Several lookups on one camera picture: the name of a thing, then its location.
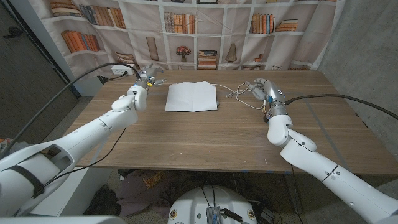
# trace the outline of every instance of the printed backdrop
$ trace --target printed backdrop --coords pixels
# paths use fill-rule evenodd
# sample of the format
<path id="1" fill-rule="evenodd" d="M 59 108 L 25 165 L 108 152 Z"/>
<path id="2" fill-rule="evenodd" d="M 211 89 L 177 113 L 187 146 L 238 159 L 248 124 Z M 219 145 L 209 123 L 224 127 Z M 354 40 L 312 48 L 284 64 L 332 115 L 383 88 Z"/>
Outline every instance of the printed backdrop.
<path id="1" fill-rule="evenodd" d="M 345 0 L 30 3 L 77 77 L 108 62 L 183 70 L 316 70 Z M 111 69 L 95 75 L 108 77 Z"/>

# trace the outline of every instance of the robotic arm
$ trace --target robotic arm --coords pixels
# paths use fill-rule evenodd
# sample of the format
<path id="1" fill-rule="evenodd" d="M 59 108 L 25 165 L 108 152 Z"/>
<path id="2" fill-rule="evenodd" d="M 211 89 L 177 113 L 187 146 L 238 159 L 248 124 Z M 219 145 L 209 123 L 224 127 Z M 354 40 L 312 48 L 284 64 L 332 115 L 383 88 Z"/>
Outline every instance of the robotic arm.
<path id="1" fill-rule="evenodd" d="M 246 85 L 258 100 L 268 102 L 267 137 L 273 145 L 283 148 L 280 154 L 287 162 L 320 180 L 368 223 L 377 223 L 397 214 L 397 200 L 317 153 L 317 145 L 311 139 L 290 129 L 293 124 L 286 113 L 285 96 L 274 83 L 259 78 L 254 85 L 249 82 Z"/>
<path id="2" fill-rule="evenodd" d="M 137 111 L 146 109 L 149 87 L 161 85 L 156 80 L 160 68 L 144 67 L 140 79 L 130 87 L 127 95 L 112 104 L 112 110 L 99 118 L 54 141 L 21 149 L 0 160 L 0 217 L 29 213 L 37 204 L 59 188 L 76 163 L 113 132 L 126 128 L 138 120 Z M 45 149 L 58 152 L 53 158 L 39 153 Z"/>

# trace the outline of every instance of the white cable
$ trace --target white cable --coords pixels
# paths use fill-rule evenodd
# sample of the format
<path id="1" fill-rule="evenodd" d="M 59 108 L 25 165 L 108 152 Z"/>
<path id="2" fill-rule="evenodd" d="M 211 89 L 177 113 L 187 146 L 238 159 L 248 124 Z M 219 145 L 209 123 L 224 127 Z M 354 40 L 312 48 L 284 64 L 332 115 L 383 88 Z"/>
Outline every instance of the white cable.
<path id="1" fill-rule="evenodd" d="M 238 92 L 238 91 L 239 91 L 239 88 L 240 88 L 242 85 L 244 85 L 244 84 L 245 84 L 245 83 L 240 84 L 240 85 L 238 86 L 238 88 L 236 89 L 236 92 Z M 261 105 L 260 108 L 253 107 L 253 106 L 251 106 L 251 105 L 249 105 L 249 104 L 247 104 L 247 103 L 241 101 L 240 99 L 238 99 L 238 94 L 236 94 L 236 100 L 240 101 L 241 103 L 244 103 L 244 104 L 247 105 L 247 106 L 250 106 L 251 108 L 257 109 L 257 110 L 261 110 L 261 109 L 264 107 L 264 105 L 266 104 L 266 101 L 264 100 L 264 102 L 262 103 L 262 105 Z"/>
<path id="2" fill-rule="evenodd" d="M 212 85 L 214 85 L 214 86 L 221 86 L 221 87 L 224 87 L 224 88 L 228 89 L 229 91 L 231 91 L 232 93 L 226 95 L 227 98 L 229 98 L 229 96 L 231 96 L 231 95 L 233 95 L 233 94 L 236 94 L 236 100 L 238 100 L 239 102 L 244 103 L 245 105 L 250 106 L 251 108 L 254 108 L 254 109 L 257 109 L 257 110 L 261 110 L 261 109 L 264 107 L 264 105 L 266 104 L 265 102 L 262 104 L 262 106 L 261 106 L 260 108 L 256 108 L 256 107 L 251 106 L 251 105 L 249 105 L 249 104 L 247 104 L 247 103 L 241 101 L 240 99 L 238 99 L 238 95 L 244 93 L 245 91 L 251 91 L 251 90 L 249 90 L 249 87 L 247 87 L 247 88 L 244 89 L 244 90 L 239 90 L 239 88 L 240 88 L 242 85 L 244 85 L 244 84 L 245 84 L 245 83 L 240 84 L 240 85 L 238 86 L 238 89 L 237 89 L 236 91 L 233 91 L 232 89 L 228 88 L 227 86 L 223 86 L 223 85 L 220 85 L 220 84 L 212 84 Z"/>

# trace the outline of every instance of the power outlet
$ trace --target power outlet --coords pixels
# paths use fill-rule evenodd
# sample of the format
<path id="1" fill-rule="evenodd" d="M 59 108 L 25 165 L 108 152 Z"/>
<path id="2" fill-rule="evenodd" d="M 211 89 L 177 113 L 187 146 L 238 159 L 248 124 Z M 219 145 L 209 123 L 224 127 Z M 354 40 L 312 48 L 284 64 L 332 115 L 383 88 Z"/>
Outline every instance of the power outlet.
<path id="1" fill-rule="evenodd" d="M 124 65 L 113 65 L 112 66 L 113 75 L 123 75 L 125 71 L 127 71 L 128 75 L 133 75 L 134 74 L 134 71 L 131 68 L 127 67 L 127 66 L 124 66 Z"/>

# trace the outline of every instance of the flower vase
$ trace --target flower vase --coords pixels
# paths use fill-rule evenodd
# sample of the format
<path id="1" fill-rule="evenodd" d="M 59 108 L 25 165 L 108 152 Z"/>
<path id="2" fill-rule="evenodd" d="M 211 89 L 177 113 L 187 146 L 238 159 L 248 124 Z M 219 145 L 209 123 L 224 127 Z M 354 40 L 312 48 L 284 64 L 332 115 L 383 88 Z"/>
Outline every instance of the flower vase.
<path id="1" fill-rule="evenodd" d="M 187 62 L 187 58 L 185 57 L 185 55 L 182 55 L 181 62 Z"/>

